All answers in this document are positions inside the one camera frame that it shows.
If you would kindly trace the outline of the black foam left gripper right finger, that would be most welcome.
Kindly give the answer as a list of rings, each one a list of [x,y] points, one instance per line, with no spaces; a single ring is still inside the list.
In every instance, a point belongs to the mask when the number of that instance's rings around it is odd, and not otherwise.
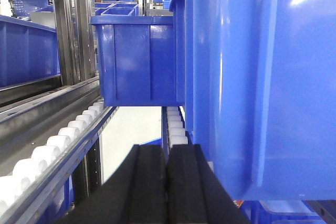
[[[167,178],[168,223],[250,223],[212,172],[200,145],[174,145]]]

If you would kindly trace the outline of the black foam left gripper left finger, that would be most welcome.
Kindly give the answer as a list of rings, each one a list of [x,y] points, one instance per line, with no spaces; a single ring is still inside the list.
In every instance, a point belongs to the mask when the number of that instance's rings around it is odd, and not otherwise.
[[[134,145],[114,174],[58,223],[167,223],[159,145]]]

